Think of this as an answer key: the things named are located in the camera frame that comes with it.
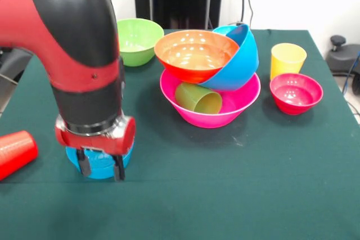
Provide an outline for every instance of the pink bowl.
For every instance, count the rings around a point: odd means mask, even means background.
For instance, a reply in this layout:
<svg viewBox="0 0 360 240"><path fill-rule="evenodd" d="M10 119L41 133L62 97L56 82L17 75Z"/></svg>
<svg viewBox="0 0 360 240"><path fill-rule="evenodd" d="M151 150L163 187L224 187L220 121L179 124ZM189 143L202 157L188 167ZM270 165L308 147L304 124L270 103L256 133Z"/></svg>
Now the pink bowl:
<svg viewBox="0 0 360 240"><path fill-rule="evenodd" d="M175 107L179 114L190 124L200 128L214 129L229 124L248 108L260 94L260 80L255 73L253 77L240 89L236 91L221 92L223 105L220 113L215 115L201 114L189 111L177 105L175 101L175 90L181 81L164 70L160 78L160 88L165 98Z"/></svg>
<svg viewBox="0 0 360 240"><path fill-rule="evenodd" d="M270 91L279 109L288 115L299 115L322 99L321 85L303 74L285 73L270 82Z"/></svg>

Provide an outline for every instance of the green bowl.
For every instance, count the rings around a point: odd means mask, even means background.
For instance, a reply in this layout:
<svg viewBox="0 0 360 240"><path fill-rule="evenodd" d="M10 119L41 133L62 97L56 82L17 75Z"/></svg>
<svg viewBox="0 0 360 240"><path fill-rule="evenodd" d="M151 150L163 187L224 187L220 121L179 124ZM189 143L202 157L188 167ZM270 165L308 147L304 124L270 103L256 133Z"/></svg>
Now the green bowl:
<svg viewBox="0 0 360 240"><path fill-rule="evenodd" d="M120 55L125 66L136 67L148 63L154 56L154 46L164 36L164 29L146 19L118 21Z"/></svg>

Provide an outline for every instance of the white wall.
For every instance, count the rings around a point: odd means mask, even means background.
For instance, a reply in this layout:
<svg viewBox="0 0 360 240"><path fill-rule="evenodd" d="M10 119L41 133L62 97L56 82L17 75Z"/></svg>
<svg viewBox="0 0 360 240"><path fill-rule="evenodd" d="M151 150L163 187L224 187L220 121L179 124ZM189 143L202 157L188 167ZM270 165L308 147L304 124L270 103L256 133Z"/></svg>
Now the white wall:
<svg viewBox="0 0 360 240"><path fill-rule="evenodd" d="M134 0L112 0L118 19L135 17ZM323 55L330 36L344 35L349 43L360 43L360 0L251 0L254 29L307 29ZM249 22L245 6L244 21ZM220 24L241 17L241 0L222 0Z"/></svg>

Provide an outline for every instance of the green tablecloth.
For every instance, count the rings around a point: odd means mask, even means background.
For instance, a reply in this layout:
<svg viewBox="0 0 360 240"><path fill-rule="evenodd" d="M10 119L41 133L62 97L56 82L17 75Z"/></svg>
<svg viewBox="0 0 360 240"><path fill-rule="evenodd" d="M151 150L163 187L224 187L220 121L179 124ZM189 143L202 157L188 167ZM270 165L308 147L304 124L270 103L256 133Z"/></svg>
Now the green tablecloth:
<svg viewBox="0 0 360 240"><path fill-rule="evenodd" d="M0 119L0 134L32 133L39 158L0 184L0 238L359 239L360 133L307 31L254 30L259 99L233 123L186 123L162 96L157 60L126 69L123 109L137 120L124 183L85 179L53 130L57 107L33 59ZM270 50L302 46L302 72L324 90L300 116L268 88Z"/></svg>

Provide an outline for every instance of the green cup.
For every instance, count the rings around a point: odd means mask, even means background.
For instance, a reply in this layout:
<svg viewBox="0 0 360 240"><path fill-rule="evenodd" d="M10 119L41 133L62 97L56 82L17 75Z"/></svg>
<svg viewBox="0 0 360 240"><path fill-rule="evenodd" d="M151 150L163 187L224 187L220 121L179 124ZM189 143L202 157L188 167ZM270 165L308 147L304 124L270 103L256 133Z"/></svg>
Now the green cup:
<svg viewBox="0 0 360 240"><path fill-rule="evenodd" d="M164 36L163 28L140 18L119 20L117 25L124 65L136 67L149 62L155 54L155 44Z"/></svg>
<svg viewBox="0 0 360 240"><path fill-rule="evenodd" d="M219 93L197 84L181 83L176 88L175 99L181 107L202 114L218 114L222 106Z"/></svg>

